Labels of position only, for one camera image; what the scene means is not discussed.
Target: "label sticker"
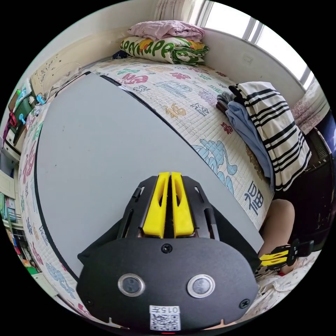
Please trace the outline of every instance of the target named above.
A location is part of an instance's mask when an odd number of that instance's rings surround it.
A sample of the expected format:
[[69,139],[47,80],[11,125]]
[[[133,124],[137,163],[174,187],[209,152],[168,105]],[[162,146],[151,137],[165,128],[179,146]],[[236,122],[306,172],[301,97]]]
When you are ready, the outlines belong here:
[[149,306],[150,329],[157,331],[180,331],[179,306]]

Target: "mattress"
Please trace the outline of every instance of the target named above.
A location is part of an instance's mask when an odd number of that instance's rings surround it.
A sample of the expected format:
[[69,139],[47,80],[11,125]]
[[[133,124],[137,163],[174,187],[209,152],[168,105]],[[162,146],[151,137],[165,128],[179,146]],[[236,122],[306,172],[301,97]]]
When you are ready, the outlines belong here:
[[153,108],[208,164],[259,230],[273,198],[254,154],[216,108],[234,82],[208,66],[155,63],[140,58],[88,69],[119,82]]
[[[231,85],[231,80],[206,66],[174,66],[140,59],[99,63],[92,66],[90,71],[118,81],[125,90],[132,91],[155,108],[194,147],[219,180],[233,193],[254,225],[260,228],[273,195],[255,158],[230,127],[227,117],[215,107],[217,92],[222,85]],[[19,194],[24,231],[34,259],[64,301],[80,315],[106,324],[92,317],[77,295],[77,282],[51,248],[36,202],[36,146],[51,99],[41,107],[38,117],[34,117],[29,123],[23,144],[19,166]],[[254,193],[261,194],[263,198],[257,213],[250,208],[249,197],[246,196]],[[261,279],[260,295],[243,319],[256,316],[279,302],[302,279],[316,257],[314,255],[304,260],[294,275],[290,273],[284,277],[276,275]],[[296,280],[288,286],[293,276]],[[109,325],[118,327],[112,321]]]

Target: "qr code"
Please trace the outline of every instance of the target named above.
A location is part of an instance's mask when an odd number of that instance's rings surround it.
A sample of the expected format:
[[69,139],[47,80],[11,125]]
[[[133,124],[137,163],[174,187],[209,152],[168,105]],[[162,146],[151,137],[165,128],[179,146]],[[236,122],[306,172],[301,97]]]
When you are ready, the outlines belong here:
[[180,314],[151,314],[150,329],[158,331],[181,330]]

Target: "pink cloth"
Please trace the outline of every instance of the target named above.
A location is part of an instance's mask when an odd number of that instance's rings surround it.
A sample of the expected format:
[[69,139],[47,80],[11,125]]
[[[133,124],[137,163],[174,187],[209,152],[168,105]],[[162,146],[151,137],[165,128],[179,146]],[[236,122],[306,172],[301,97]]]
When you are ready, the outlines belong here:
[[128,33],[133,36],[148,37],[152,40],[176,36],[200,42],[205,31],[193,24],[173,20],[140,22],[132,26]]
[[299,129],[308,134],[330,110],[330,105],[322,88],[315,79],[307,92],[291,109]]

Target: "white window frame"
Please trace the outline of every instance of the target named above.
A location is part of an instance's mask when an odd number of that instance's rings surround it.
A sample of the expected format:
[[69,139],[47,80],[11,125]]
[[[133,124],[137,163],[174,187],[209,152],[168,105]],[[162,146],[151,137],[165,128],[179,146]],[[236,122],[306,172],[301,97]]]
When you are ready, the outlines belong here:
[[[212,6],[214,5],[214,2],[213,1],[210,1],[210,0],[205,0],[203,2],[203,5],[201,7],[201,10],[199,12],[199,15],[197,17],[197,20],[196,20],[196,25],[199,26],[199,27],[205,27],[206,23],[207,23],[207,20],[209,18],[209,15],[210,15],[210,12],[212,10]],[[257,46],[257,42],[258,40],[260,39],[261,37],[261,33],[263,32],[263,28],[265,27],[265,25],[261,22],[258,23],[258,26],[257,26],[257,29],[254,33],[254,35],[252,36],[251,38],[251,41],[249,41],[249,38],[251,37],[251,33],[253,31],[253,28],[256,24],[257,20],[254,19],[253,17],[250,17],[250,21],[248,22],[248,25],[247,25],[247,28],[245,30],[245,33],[242,37],[242,40],[245,40],[247,41],[248,43],[251,43],[253,44],[255,47],[261,49],[259,46]],[[274,58],[276,61],[278,61],[273,55],[271,55],[270,53],[267,52],[267,54],[269,54],[272,58]],[[304,70],[303,72],[303,75],[301,76],[301,78],[296,78],[296,76],[293,76],[300,82],[302,88],[304,89],[304,84],[306,83],[309,75],[311,73],[311,70],[308,68],[308,66],[306,66],[306,69]]]

